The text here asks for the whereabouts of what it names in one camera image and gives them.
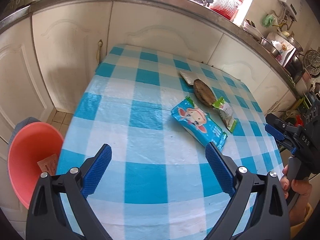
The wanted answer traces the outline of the yellow sleeve forearm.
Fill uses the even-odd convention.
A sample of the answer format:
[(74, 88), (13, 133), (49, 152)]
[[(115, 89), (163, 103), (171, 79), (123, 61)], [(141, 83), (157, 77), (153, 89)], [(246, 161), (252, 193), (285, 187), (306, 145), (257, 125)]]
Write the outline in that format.
[(304, 227), (306, 222), (311, 217), (312, 213), (313, 213), (313, 208), (308, 203), (306, 206), (306, 209), (305, 209), (305, 216), (304, 216), (302, 222), (290, 227), (290, 239), (293, 239), (295, 236), (297, 236), (297, 234), (300, 232), (300, 230)]

